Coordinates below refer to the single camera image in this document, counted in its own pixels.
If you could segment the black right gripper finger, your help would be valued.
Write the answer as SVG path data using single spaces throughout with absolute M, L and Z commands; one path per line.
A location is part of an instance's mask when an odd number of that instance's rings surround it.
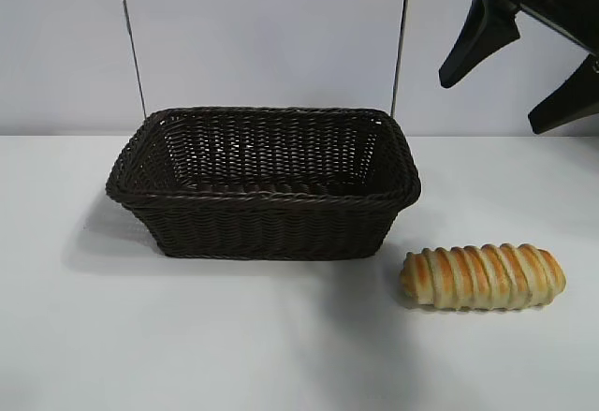
M 578 69 L 528 114 L 534 134 L 598 113 L 598 59 L 587 57 Z
M 507 0 L 472 0 L 466 20 L 439 68 L 443 88 L 451 88 L 478 64 L 520 38 L 519 9 Z

